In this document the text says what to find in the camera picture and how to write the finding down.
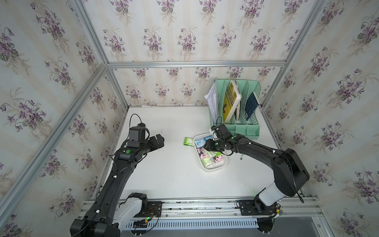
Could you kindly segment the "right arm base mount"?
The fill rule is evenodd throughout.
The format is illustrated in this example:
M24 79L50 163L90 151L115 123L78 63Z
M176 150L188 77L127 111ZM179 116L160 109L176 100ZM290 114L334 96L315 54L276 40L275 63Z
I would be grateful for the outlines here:
M236 205L242 216L275 216L281 208L277 202L271 206L266 206L259 198L238 200Z

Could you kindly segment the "light blue tissue pack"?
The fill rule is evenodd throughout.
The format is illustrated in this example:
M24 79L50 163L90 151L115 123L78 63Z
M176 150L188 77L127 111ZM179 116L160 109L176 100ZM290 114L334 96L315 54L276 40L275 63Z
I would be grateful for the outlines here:
M202 139L198 139L198 140L195 140L195 141L194 141L194 144L195 144L195 146L196 146L197 149L198 149L198 148L202 148L202 147L205 146L205 144L206 144L206 140L205 140L204 138L202 138Z
M209 140L209 139L213 139L213 136L212 136L212 135L209 135L209 136L204 137L204 140L205 140L205 141L207 141L207 140Z

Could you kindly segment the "pink tissue pack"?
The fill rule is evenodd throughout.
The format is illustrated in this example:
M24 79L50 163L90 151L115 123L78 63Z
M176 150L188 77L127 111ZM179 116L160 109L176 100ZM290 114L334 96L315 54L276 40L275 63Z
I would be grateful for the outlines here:
M215 156L213 158L213 160L214 160L215 163L220 163L220 162L222 162L224 160L224 158L223 158L223 156Z
M197 154L200 159L208 158L207 152L204 150L204 148L197 148Z

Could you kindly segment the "white plastic storage box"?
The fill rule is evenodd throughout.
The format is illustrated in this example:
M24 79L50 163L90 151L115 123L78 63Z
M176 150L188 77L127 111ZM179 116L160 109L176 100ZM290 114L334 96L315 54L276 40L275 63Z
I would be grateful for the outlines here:
M206 137L206 136L209 136L209 135L211 135L211 134L210 134L210 133L206 133L206 134L199 135L199 136L197 136L197 137L194 138L194 141L195 141L195 140L198 140L198 139L202 139L202 138L204 138L204 137ZM207 154L208 154L208 158L210 158L210 159L212 160L212 162L213 162L213 164L212 164L211 166L209 166L208 168L204 168L204 167L202 166L202 164L201 164L201 159L199 158L199 156L198 156L198 154L197 154L197 157L198 157L198 159L199 159L199 161L200 161L200 165L201 165L201 167L202 167L204 170L206 170L206 171L215 171L215 170L221 169L221 168L223 168L223 167L225 167L225 166L227 165L228 160L227 160L227 157L226 157L225 155L223 155L223 154L221 155L221 156L223 156L223 158L224 158L224 160L223 160L222 162L220 162L220 163L215 163L214 160L213 160L214 157L212 157L210 151L207 151L205 148L204 148L204 150L207 152Z

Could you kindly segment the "pink tissue pack top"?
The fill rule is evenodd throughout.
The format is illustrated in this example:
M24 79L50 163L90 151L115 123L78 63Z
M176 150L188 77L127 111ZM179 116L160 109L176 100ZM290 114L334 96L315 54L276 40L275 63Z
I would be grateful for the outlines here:
M207 152L204 150L204 148L197 148L197 154L200 159L208 158Z

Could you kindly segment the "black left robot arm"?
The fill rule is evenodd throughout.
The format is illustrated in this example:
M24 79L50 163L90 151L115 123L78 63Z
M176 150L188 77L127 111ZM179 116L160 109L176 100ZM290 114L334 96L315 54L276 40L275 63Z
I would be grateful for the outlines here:
M129 177L138 162L149 152L164 147L164 137L146 136L144 123L129 129L127 139L114 154L114 166L107 180L83 219L75 219L70 227L72 237L119 237L121 230L114 223L116 206Z

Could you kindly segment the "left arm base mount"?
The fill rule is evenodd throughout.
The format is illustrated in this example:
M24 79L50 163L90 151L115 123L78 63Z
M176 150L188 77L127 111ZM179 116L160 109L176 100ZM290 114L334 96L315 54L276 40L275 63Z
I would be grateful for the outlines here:
M134 218L161 217L162 204L161 201L143 201L137 198L129 198L118 205L116 213L118 217L130 217L131 214L134 214Z

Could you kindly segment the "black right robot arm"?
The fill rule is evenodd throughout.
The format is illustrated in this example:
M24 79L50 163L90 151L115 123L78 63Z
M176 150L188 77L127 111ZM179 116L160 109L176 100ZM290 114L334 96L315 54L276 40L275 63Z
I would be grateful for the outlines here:
M211 127L211 134L215 138L207 141L205 149L212 152L229 150L232 154L242 154L251 157L273 171L274 181L264 188L254 198L253 206L260 213L274 207L284 197L293 197L310 179L310 174L292 149L278 150L254 142L241 134L233 135L225 124Z

